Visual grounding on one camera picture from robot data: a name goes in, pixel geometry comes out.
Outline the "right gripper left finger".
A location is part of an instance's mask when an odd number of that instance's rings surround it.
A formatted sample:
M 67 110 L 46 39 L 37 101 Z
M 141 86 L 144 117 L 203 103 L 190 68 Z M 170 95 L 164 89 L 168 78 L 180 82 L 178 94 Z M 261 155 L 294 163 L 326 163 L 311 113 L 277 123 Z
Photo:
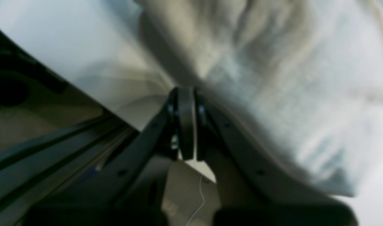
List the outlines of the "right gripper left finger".
M 101 172 L 32 207 L 24 226 L 167 226 L 170 165 L 193 159 L 193 88 L 175 88 L 146 128 Z

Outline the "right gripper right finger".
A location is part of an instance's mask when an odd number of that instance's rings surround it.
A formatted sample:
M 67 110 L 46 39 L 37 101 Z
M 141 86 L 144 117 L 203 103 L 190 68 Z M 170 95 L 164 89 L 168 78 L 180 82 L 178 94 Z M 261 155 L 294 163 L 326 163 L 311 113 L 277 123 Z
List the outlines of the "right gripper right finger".
M 222 207 L 215 226 L 357 226 L 341 201 L 285 173 L 195 89 L 196 155 L 213 171 Z

